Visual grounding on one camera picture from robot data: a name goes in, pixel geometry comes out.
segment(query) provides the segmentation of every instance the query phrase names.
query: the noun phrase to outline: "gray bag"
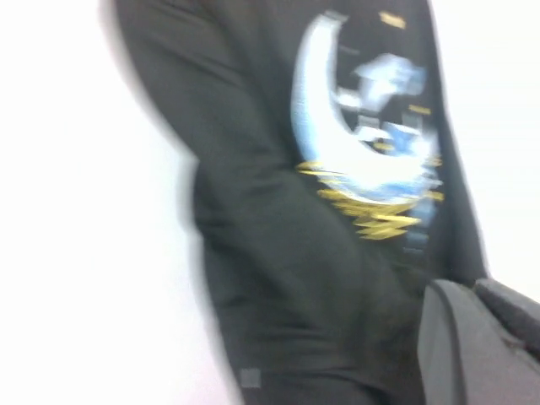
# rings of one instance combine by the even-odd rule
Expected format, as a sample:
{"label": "gray bag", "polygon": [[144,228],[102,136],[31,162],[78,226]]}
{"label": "gray bag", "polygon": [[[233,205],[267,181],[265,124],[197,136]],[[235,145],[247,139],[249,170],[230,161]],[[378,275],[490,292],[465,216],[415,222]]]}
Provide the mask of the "gray bag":
{"label": "gray bag", "polygon": [[540,305],[494,280],[435,281],[418,358],[428,405],[539,405]]}

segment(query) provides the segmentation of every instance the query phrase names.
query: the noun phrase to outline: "crescent moon graphic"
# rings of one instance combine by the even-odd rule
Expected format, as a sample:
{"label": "crescent moon graphic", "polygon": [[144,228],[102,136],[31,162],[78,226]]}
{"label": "crescent moon graphic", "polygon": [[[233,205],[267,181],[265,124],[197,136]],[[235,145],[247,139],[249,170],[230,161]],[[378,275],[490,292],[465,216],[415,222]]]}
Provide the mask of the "crescent moon graphic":
{"label": "crescent moon graphic", "polygon": [[[433,157],[432,142],[418,136],[414,153],[384,155],[360,139],[363,132],[379,131],[380,138],[389,138],[392,131],[369,127],[352,131],[343,119],[335,71],[338,37],[346,20],[336,13],[317,17],[300,44],[291,106],[300,152],[324,172],[320,179],[330,178],[331,188],[354,200],[391,205],[419,200],[431,186],[428,162]],[[388,82],[371,85],[377,83],[384,90],[382,94],[388,91]],[[395,124],[390,127],[394,132],[414,131]]]}

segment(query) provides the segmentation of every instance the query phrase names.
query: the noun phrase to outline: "white wall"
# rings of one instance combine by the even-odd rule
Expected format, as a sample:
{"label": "white wall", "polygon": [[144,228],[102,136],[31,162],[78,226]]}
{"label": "white wall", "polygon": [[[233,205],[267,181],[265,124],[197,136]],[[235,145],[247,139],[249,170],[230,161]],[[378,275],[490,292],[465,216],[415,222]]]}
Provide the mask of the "white wall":
{"label": "white wall", "polygon": [[[540,301],[539,28],[511,4],[435,10],[492,272]],[[134,98],[98,15],[0,13],[0,403],[237,403],[198,277],[192,157]]]}

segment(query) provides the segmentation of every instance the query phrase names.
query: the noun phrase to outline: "person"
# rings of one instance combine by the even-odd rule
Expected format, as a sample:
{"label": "person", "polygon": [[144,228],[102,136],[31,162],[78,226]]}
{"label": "person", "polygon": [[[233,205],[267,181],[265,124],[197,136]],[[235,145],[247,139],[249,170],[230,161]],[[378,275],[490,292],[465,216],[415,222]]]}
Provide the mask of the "person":
{"label": "person", "polygon": [[426,1],[115,0],[247,405],[424,403],[424,288],[485,276]]}

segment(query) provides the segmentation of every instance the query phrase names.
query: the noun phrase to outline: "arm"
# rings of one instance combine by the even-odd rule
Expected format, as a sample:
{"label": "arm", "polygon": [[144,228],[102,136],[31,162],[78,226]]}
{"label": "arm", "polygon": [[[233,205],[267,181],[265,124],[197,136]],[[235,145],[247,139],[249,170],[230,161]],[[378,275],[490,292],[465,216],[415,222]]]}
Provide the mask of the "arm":
{"label": "arm", "polygon": [[149,97],[198,157],[243,247],[302,315],[343,333],[360,307],[358,241],[290,167],[225,33],[189,0],[116,3]]}

